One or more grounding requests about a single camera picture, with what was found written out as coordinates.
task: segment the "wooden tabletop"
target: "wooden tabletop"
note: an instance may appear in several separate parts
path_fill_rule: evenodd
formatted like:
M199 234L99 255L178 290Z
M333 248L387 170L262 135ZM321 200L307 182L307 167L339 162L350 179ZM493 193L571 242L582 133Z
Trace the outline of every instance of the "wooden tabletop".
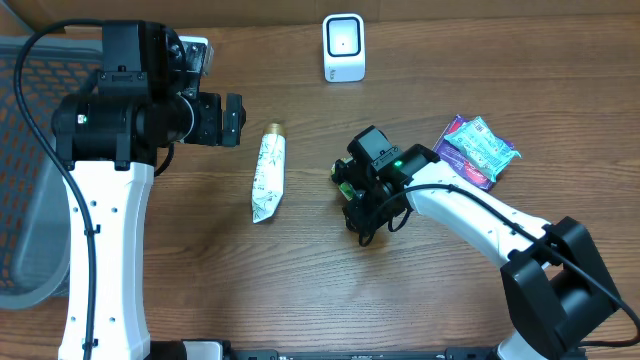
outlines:
M492 194L591 231L640 311L640 16L366 25L367 74L323 78L320 25L193 29L215 48L202 90L244 97L236 148L176 146L145 226L144 304L153 339L236 348L426 350L492 346L512 331L499 272L418 216L368 248L344 226L329 168L376 125L402 148L432 146L457 113L482 115L522 153ZM251 219L264 125L287 126L286 194ZM67 300L0 312L0 358L54 358ZM591 338L634 335L621 313ZM635 359L640 347L591 349Z

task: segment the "wooden wall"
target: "wooden wall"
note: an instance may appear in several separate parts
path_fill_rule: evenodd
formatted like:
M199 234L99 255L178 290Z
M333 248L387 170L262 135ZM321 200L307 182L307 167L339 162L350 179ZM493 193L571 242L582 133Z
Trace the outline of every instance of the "wooden wall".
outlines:
M365 21L640 13L638 0L5 1L35 28L74 17L145 19L174 28L195 28L312 24L336 12L357 12Z

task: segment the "tissue packet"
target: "tissue packet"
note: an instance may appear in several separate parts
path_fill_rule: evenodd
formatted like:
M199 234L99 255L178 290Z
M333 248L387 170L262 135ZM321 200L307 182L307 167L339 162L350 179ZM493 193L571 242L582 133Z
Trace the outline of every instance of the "tissue packet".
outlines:
M475 185L477 188L482 189L484 191L489 191L495 185L495 182L489 180L484 174L482 174L478 169L476 169L473 164L463 154L458 151L458 149L451 145L448 141L444 139L445 135L452 134L456 132L460 126L469 120L465 119L460 115L456 115L455 118L449 125L444 129L438 141L433 146L433 151L440 155L440 159L447 162L453 171L455 171L462 178ZM506 139L501 139L502 141L509 146L511 149L515 149L515 145Z
M496 182L496 176L515 156L522 157L504 141L493 135L480 116L462 124L445 140L455 146L482 174Z

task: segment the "white tube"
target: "white tube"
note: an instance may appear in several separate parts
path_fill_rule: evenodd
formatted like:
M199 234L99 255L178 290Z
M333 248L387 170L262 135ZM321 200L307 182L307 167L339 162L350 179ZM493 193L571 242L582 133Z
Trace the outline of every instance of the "white tube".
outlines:
M264 130L253 178L251 208L254 223L273 216L284 195L285 147L284 127L269 124Z

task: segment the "gray plastic basket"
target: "gray plastic basket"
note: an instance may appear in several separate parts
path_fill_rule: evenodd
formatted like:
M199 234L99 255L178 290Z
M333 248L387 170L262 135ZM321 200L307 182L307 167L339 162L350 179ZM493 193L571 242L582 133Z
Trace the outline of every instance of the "gray plastic basket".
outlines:
M62 177L31 135L13 93L25 38L0 37L0 308L23 309L69 287L69 207ZM100 41L43 39L23 71L23 92L43 132L51 115L100 66Z

